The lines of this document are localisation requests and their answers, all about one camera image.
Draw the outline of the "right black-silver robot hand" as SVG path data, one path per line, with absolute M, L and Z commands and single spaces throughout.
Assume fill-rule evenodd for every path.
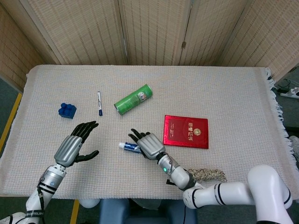
M 166 152 L 164 144 L 156 137 L 155 134 L 146 132 L 140 133 L 131 128 L 128 136 L 141 148 L 143 156 L 149 160 L 157 160 Z

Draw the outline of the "left black-silver robot hand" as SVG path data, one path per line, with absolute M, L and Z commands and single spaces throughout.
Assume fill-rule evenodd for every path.
M 59 149 L 55 153 L 55 162 L 65 168 L 68 168 L 74 163 L 89 161 L 95 158 L 99 154 L 98 150 L 95 150 L 87 155 L 80 155 L 80 150 L 91 131 L 98 125 L 99 124 L 96 121 L 77 125 L 72 133 L 64 139 Z

